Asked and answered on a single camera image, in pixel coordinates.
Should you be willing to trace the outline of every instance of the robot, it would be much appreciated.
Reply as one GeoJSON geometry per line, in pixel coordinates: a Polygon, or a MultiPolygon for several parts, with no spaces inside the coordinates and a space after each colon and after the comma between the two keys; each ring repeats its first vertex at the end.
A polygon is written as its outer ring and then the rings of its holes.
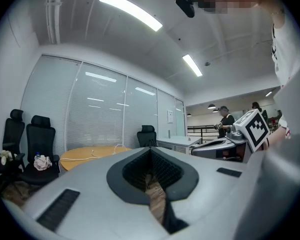
{"type": "MultiPolygon", "coordinates": [[[[215,128],[219,129],[220,124],[215,125],[215,128]]],[[[251,110],[227,128],[224,138],[199,145],[191,150],[191,154],[246,164],[251,154],[262,147],[269,134],[269,128],[259,110],[251,110]]]]}
{"type": "Polygon", "coordinates": [[[291,139],[254,152],[267,133],[252,120],[258,115],[253,110],[218,140],[224,143],[194,151],[213,154],[224,145],[245,144],[251,153],[245,162],[137,148],[75,167],[39,190],[22,210],[9,201],[5,205],[35,239],[259,239],[300,194],[300,120],[294,120],[300,109],[292,109],[300,108],[300,72],[274,99],[291,122],[291,139]],[[255,143],[244,128],[255,129],[255,143]],[[166,193],[162,224],[144,192],[149,169],[166,193]]]}

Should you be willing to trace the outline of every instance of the white shirt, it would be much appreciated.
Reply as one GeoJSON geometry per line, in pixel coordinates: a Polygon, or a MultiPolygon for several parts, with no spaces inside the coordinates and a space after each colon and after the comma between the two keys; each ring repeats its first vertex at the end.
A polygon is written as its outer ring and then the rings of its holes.
{"type": "MultiPolygon", "coordinates": [[[[281,88],[300,69],[300,29],[288,10],[284,11],[284,25],[281,28],[272,27],[272,59],[281,88]]],[[[290,130],[284,116],[280,118],[279,125],[286,128],[288,138],[290,130]]]]}

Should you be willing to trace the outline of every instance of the cable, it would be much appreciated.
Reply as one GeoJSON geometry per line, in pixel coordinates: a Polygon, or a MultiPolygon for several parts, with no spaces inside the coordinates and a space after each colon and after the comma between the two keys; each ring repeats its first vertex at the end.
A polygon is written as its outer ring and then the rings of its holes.
{"type": "Polygon", "coordinates": [[[119,145],[122,145],[122,147],[125,147],[125,151],[127,151],[127,148],[126,148],[125,145],[123,145],[123,144],[118,144],[118,145],[116,145],[116,146],[114,147],[114,151],[113,151],[113,154],[112,154],[112,155],[116,154],[116,148],[117,148],[119,145]]]}
{"type": "Polygon", "coordinates": [[[61,170],[60,170],[60,161],[61,161],[61,160],[84,161],[84,160],[89,160],[89,159],[98,159],[98,158],[100,158],[100,157],[98,157],[98,156],[95,156],[94,154],[91,154],[91,155],[93,155],[93,157],[88,157],[88,158],[78,158],[78,159],[72,159],[72,158],[61,158],[61,159],[59,159],[59,162],[58,162],[59,172],[61,172],[61,170]]]}

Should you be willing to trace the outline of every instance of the black office chair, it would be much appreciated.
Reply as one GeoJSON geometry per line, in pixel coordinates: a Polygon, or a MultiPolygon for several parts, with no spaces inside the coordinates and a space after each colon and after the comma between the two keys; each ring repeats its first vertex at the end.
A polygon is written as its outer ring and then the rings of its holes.
{"type": "Polygon", "coordinates": [[[11,152],[12,161],[7,161],[5,165],[2,165],[0,157],[0,174],[3,175],[3,184],[0,188],[0,194],[9,184],[12,184],[21,195],[20,191],[14,184],[14,178],[18,173],[18,167],[20,165],[22,165],[23,169],[25,169],[23,163],[23,157],[25,154],[20,153],[19,149],[20,140],[25,129],[25,123],[22,121],[22,114],[22,110],[13,109],[10,113],[11,118],[8,118],[5,121],[2,149],[11,152]]]}
{"type": "Polygon", "coordinates": [[[142,125],[142,130],[136,134],[140,148],[157,147],[157,133],[152,125],[142,125]]]}
{"type": "Polygon", "coordinates": [[[19,176],[21,181],[30,185],[43,186],[52,182],[59,176],[59,156],[53,154],[53,145],[56,130],[50,126],[50,118],[35,115],[31,124],[26,126],[26,138],[28,142],[29,164],[19,176]],[[34,167],[36,153],[49,157],[52,166],[45,170],[37,170],[34,167]]]}

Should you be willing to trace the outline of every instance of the glass wall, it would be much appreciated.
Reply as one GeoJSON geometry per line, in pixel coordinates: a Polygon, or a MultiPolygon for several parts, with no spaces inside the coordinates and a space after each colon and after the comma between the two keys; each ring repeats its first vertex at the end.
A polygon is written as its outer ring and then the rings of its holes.
{"type": "Polygon", "coordinates": [[[137,132],[142,125],[151,125],[158,134],[157,89],[143,82],[128,78],[124,114],[124,145],[140,148],[137,132]]]}
{"type": "Polygon", "coordinates": [[[175,97],[158,91],[159,138],[168,138],[177,135],[176,127],[176,101],[175,97]]]}
{"type": "MultiPolygon", "coordinates": [[[[157,138],[167,138],[169,130],[185,136],[182,101],[113,70],[48,55],[33,69],[21,109],[26,125],[34,115],[50,118],[59,156],[80,147],[139,148],[142,125],[154,126],[157,138]]],[[[21,151],[27,153],[26,131],[21,151]]]]}
{"type": "Polygon", "coordinates": [[[181,100],[175,99],[175,120],[176,120],[176,135],[185,136],[185,110],[184,103],[181,100]]]}

